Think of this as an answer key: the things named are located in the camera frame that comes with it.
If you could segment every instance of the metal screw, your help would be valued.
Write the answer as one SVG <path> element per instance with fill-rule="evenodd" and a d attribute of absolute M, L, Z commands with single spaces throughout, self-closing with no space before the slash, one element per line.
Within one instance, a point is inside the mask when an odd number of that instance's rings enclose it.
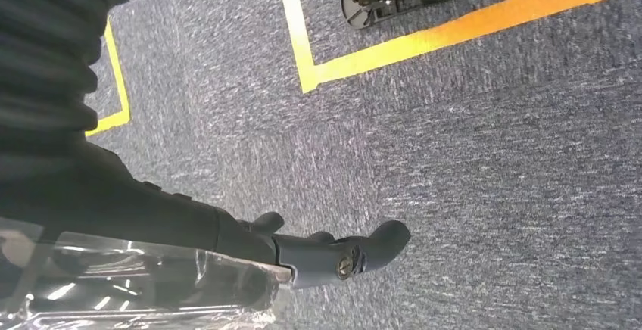
<path fill-rule="evenodd" d="M 337 265 L 337 274 L 340 279 L 348 279 L 352 276 L 353 269 L 354 262 L 352 260 L 352 256 L 345 256 L 341 258 Z"/>

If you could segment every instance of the yellow floor marking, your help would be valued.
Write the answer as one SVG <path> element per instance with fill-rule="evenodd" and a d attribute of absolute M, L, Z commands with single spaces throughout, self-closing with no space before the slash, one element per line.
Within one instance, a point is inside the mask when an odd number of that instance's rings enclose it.
<path fill-rule="evenodd" d="M 301 0 L 283 0 L 303 92 L 441 48 L 506 30 L 542 17 L 603 0 L 505 0 L 431 29 L 411 33 L 314 65 Z"/>
<path fill-rule="evenodd" d="M 127 124 L 130 119 L 129 100 L 127 99 L 127 91 L 125 90 L 125 79 L 123 79 L 123 72 L 120 70 L 120 61 L 118 60 L 116 42 L 114 42 L 114 34 L 111 31 L 109 20 L 107 20 L 107 26 L 104 29 L 104 40 L 107 44 L 107 52 L 109 54 L 111 69 L 114 71 L 116 90 L 118 91 L 118 100 L 120 101 L 120 112 L 116 112 L 108 117 L 100 119 L 96 129 L 85 133 L 87 136 L 122 126 L 123 124 Z"/>
<path fill-rule="evenodd" d="M 301 78 L 301 88 L 306 93 L 314 90 L 318 82 L 314 73 L 312 48 L 310 47 L 310 39 L 307 37 L 301 0 L 283 0 L 283 7 L 285 8 L 285 19 L 288 21 L 290 30 L 292 48 L 295 51 L 295 61 Z"/>

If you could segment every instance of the gray carpet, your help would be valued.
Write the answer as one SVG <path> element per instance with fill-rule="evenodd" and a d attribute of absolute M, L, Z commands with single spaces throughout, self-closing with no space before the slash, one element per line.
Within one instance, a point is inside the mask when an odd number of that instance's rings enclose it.
<path fill-rule="evenodd" d="M 500 0 L 358 33 L 333 1 L 302 0 L 317 62 Z M 286 233 L 410 227 L 398 261 L 298 292 L 274 328 L 642 328 L 642 0 L 308 95 L 281 0 L 134 0 L 112 24 L 132 122 L 92 141 L 136 177 L 246 219 L 279 211 Z M 101 114 L 117 109 L 105 64 Z"/>

